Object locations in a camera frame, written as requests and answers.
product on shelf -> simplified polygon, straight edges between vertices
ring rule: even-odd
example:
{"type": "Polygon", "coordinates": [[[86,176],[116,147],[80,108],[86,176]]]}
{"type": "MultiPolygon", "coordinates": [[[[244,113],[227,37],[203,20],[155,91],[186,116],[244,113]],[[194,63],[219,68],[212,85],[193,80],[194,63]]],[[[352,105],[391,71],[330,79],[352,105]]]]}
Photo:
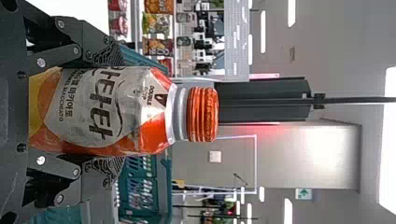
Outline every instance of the product on shelf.
{"type": "Polygon", "coordinates": [[[157,68],[51,68],[29,88],[29,144],[48,152],[148,155],[218,131],[216,91],[178,87],[157,68]]]}
{"type": "Polygon", "coordinates": [[[143,52],[148,56],[172,57],[174,55],[174,40],[143,37],[143,52]]]}
{"type": "Polygon", "coordinates": [[[170,16],[143,12],[143,34],[169,35],[170,16]]]}
{"type": "Polygon", "coordinates": [[[192,45],[192,39],[189,36],[178,36],[177,37],[178,46],[190,46],[192,45]]]}
{"type": "Polygon", "coordinates": [[[185,12],[178,12],[176,14],[176,22],[190,22],[191,18],[189,13],[185,13],[185,12]]]}
{"type": "Polygon", "coordinates": [[[180,69],[193,68],[195,64],[190,59],[177,60],[177,67],[180,69]]]}
{"type": "Polygon", "coordinates": [[[128,35],[128,20],[120,15],[118,18],[109,21],[110,31],[117,35],[128,35]]]}
{"type": "Polygon", "coordinates": [[[173,70],[172,70],[172,59],[162,59],[158,60],[160,64],[168,68],[168,76],[173,77],[173,70]]]}
{"type": "Polygon", "coordinates": [[[174,0],[145,0],[145,10],[152,14],[174,14],[174,0]]]}
{"type": "Polygon", "coordinates": [[[112,11],[126,12],[128,0],[108,0],[108,9],[112,11]]]}

bottle label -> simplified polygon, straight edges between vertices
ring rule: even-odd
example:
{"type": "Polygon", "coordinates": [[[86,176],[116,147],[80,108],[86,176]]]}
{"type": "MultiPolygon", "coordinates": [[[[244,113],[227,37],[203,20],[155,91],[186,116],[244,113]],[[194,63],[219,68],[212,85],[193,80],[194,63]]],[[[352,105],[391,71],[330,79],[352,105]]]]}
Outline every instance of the bottle label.
{"type": "Polygon", "coordinates": [[[148,67],[64,69],[47,127],[81,147],[107,147],[164,112],[168,91],[148,67]]]}

white ceiling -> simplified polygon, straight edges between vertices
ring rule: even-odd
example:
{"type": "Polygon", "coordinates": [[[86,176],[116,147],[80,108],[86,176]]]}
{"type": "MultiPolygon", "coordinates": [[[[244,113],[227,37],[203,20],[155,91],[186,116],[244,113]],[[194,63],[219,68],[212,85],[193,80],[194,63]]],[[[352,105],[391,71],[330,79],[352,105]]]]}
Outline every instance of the white ceiling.
{"type": "MultiPolygon", "coordinates": [[[[396,64],[396,1],[297,0],[297,22],[291,28],[287,0],[253,1],[254,8],[266,10],[267,48],[265,54],[254,48],[251,73],[304,76],[313,91],[329,96],[384,94],[385,71],[396,64]],[[295,62],[290,63],[292,47],[295,62]]],[[[260,27],[260,11],[252,13],[251,27],[260,27]]],[[[259,46],[260,30],[252,29],[252,34],[259,46]]],[[[361,195],[323,190],[314,205],[295,206],[295,224],[396,223],[396,216],[376,203],[382,114],[381,105],[332,105],[317,114],[362,125],[361,195]]],[[[274,193],[274,203],[292,195],[287,190],[274,193]]]]}

screw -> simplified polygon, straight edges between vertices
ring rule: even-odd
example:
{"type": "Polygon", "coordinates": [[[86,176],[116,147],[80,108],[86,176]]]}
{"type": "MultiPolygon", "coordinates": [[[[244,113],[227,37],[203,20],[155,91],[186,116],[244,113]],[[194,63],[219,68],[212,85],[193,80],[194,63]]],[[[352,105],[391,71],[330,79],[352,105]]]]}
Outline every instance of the screw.
{"type": "Polygon", "coordinates": [[[108,38],[108,36],[107,35],[105,35],[105,44],[108,44],[109,42],[110,42],[110,38],[108,38]]]}
{"type": "Polygon", "coordinates": [[[38,58],[37,59],[37,65],[39,67],[45,67],[46,66],[46,61],[43,58],[38,58]]]}
{"type": "Polygon", "coordinates": [[[17,145],[17,151],[23,153],[26,150],[26,144],[20,143],[17,145]]]}
{"type": "Polygon", "coordinates": [[[87,56],[88,59],[91,59],[92,58],[92,53],[90,51],[87,51],[86,56],[87,56]]]}
{"type": "Polygon", "coordinates": [[[43,157],[43,156],[40,156],[40,157],[37,158],[36,162],[37,162],[38,165],[43,165],[46,162],[46,158],[43,157]]]}
{"type": "Polygon", "coordinates": [[[78,175],[79,175],[79,169],[76,168],[76,169],[73,171],[73,175],[74,175],[74,176],[78,176],[78,175]]]}
{"type": "Polygon", "coordinates": [[[64,196],[62,194],[58,195],[56,198],[56,203],[62,203],[64,201],[64,196]]]}
{"type": "Polygon", "coordinates": [[[74,52],[75,54],[79,54],[79,49],[78,49],[78,48],[73,48],[73,52],[74,52]]]}
{"type": "Polygon", "coordinates": [[[64,22],[63,21],[58,21],[58,26],[59,26],[59,28],[63,29],[64,28],[64,22]]]}

black metal frame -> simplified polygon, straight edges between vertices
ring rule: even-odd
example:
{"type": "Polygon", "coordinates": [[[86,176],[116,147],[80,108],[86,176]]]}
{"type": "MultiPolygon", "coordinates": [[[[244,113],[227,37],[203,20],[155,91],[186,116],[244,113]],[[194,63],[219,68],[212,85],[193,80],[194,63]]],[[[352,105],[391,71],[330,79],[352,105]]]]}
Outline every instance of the black metal frame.
{"type": "Polygon", "coordinates": [[[49,206],[84,202],[117,180],[124,158],[53,155],[28,144],[29,77],[53,66],[122,66],[110,36],[24,0],[0,2],[0,223],[22,223],[49,206]],[[26,39],[33,44],[26,47],[26,39]]]}
{"type": "Polygon", "coordinates": [[[396,103],[396,97],[383,96],[326,98],[324,93],[312,94],[304,77],[217,83],[215,87],[222,124],[305,121],[313,109],[325,105],[396,103]]]}

